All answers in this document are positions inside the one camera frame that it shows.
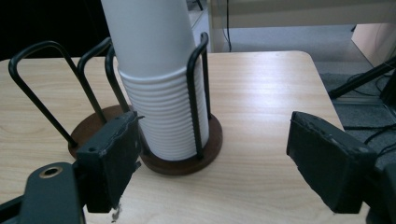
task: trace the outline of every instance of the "round wooden base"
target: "round wooden base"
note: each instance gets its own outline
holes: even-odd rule
[[[113,105],[102,109],[107,120],[111,120],[121,115],[122,109],[119,105]],[[84,146],[84,144],[98,132],[104,124],[96,114],[91,114],[85,118],[72,132],[72,138],[78,143],[75,147],[69,146],[70,154],[76,158],[77,150]],[[222,145],[222,129],[219,120],[212,115],[209,120],[209,139],[203,149],[203,157],[197,158],[193,156],[183,161],[165,161],[158,158],[149,151],[146,144],[140,158],[147,167],[157,173],[163,175],[188,175],[204,169],[210,162],[212,162],[221,150]]]
[[[143,150],[140,158],[149,169],[157,173],[163,175],[189,175],[204,169],[212,162],[219,155],[221,145],[221,125],[219,120],[212,115],[212,119],[209,120],[209,139],[203,149],[203,157],[201,159],[193,156],[183,161],[165,161],[155,156],[147,148]]]

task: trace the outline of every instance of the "wire holder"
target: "wire holder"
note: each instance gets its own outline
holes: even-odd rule
[[[183,161],[165,161],[156,157],[151,151],[142,136],[143,150],[140,155],[142,161],[151,170],[164,175],[187,175],[197,172],[205,168],[210,162],[212,162],[219,154],[222,145],[222,129],[218,119],[210,113],[210,97],[209,97],[209,80],[208,80],[208,69],[207,69],[207,43],[208,36],[207,33],[201,34],[201,43],[191,54],[189,61],[187,63],[187,85],[190,98],[190,108],[191,108],[191,118],[192,126],[195,137],[195,147],[196,156],[188,158]],[[36,51],[46,49],[46,48],[56,48],[59,50],[67,61],[69,67],[78,79],[82,89],[87,95],[92,108],[95,113],[89,115],[85,118],[76,129],[69,134],[64,127],[59,123],[59,121],[50,113],[50,111],[44,106],[44,104],[38,99],[38,97],[33,93],[29,86],[23,81],[18,72],[18,63],[33,54]],[[107,80],[119,101],[119,105],[113,105],[102,109],[99,106],[96,97],[93,94],[92,88],[85,77],[84,68],[86,63],[92,57],[95,57],[107,49],[105,69]],[[127,104],[123,93],[120,89],[120,85],[116,79],[114,72],[113,60],[115,56],[115,51],[111,45],[111,38],[107,37],[100,44],[95,46],[93,49],[85,53],[76,66],[72,61],[68,52],[63,46],[54,41],[43,41],[34,44],[18,54],[16,54],[10,61],[8,65],[8,71],[15,81],[15,83],[21,88],[21,90],[29,97],[29,99],[37,106],[37,108],[44,114],[44,116],[49,120],[49,122],[58,130],[58,132],[64,137],[68,143],[68,149],[70,154],[75,158],[77,150],[83,146],[95,133],[97,133],[108,120],[114,119],[120,114],[126,113],[132,109],[130,105]],[[206,108],[209,122],[209,139],[206,145],[203,147],[201,143],[201,134],[199,128],[198,120],[198,110],[195,96],[195,86],[194,86],[194,69],[199,56],[202,56],[202,65],[204,71],[204,85],[205,85],[205,100]]]

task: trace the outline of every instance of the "screw hole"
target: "screw hole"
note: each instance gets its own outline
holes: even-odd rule
[[[63,168],[60,166],[50,167],[50,168],[46,169],[45,171],[41,172],[39,176],[44,179],[51,178],[51,177],[54,177],[54,176],[60,174],[62,170],[63,170]]]

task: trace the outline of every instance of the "black cable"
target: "black cable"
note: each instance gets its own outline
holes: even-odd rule
[[[383,155],[390,153],[391,151],[394,150],[396,150],[396,142],[387,147],[382,148],[381,151],[379,151],[377,157],[382,157]]]
[[[371,136],[369,136],[369,137],[364,141],[364,144],[367,145],[371,140],[373,140],[374,138],[376,138],[376,137],[379,136],[380,134],[385,133],[385,132],[387,132],[387,131],[389,131],[390,129],[395,128],[395,127],[396,127],[396,124],[391,124],[391,125],[384,126],[384,128],[383,128],[382,130],[380,130],[380,131],[378,131],[378,132],[372,134]]]
[[[362,74],[356,74],[356,75],[353,75],[352,77],[349,77],[348,79],[347,79],[347,81],[346,82],[349,82],[350,80],[352,80],[353,78],[355,78],[355,77],[357,77],[357,76],[360,76],[360,75],[362,75]],[[358,94],[361,94],[361,95],[366,95],[366,96],[379,96],[379,95],[374,95],[374,94],[371,94],[371,93],[366,93],[366,92],[362,92],[362,91],[358,91],[358,90],[353,90],[354,92],[357,92]]]
[[[356,74],[356,75],[354,75],[354,76],[352,76],[352,77],[349,77],[348,79],[347,79],[347,81],[346,82],[349,82],[350,80],[352,80],[353,78],[355,78],[355,77],[357,77],[357,76],[360,76],[360,75],[362,75],[362,74]],[[376,89],[379,91],[379,94],[371,94],[371,93],[367,93],[367,92],[363,92],[363,91],[358,91],[358,90],[353,90],[354,92],[357,92],[358,94],[361,94],[361,95],[366,95],[366,96],[379,96],[380,94],[381,94],[381,92],[382,92],[382,88],[380,88],[379,87],[379,82],[383,79],[383,78],[385,78],[385,77],[391,77],[390,75],[382,75],[381,77],[379,77],[376,81],[375,81],[375,87],[376,87]]]
[[[229,12],[229,0],[227,0],[227,41],[228,41],[228,49],[231,52],[233,50],[233,46],[231,45],[231,39],[230,39],[230,12]]]
[[[382,130],[383,128],[387,126],[381,126],[381,127],[372,127],[372,126],[344,126],[344,130],[350,130],[350,131],[371,131],[371,130]]]
[[[382,90],[383,90],[384,87],[382,87],[382,88],[379,87],[379,81],[381,81],[381,80],[384,79],[385,77],[390,78],[391,75],[383,75],[383,76],[379,77],[379,78],[375,81],[376,89],[377,89],[380,93],[382,93]]]

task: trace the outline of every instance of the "light wood tabletop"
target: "light wood tabletop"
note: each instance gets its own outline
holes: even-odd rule
[[[121,198],[117,223],[364,223],[366,206],[359,215],[335,215],[286,155],[292,111],[342,127],[311,57],[221,53],[209,54],[208,64],[212,114],[223,130],[219,155],[192,175],[159,175],[143,164]],[[35,169],[74,162],[7,65],[0,62],[0,203],[22,195]],[[70,133],[93,113],[63,59],[25,59],[19,71]],[[104,58],[89,61],[86,75],[101,107],[117,104]],[[85,215],[88,223],[112,221],[111,214]]]

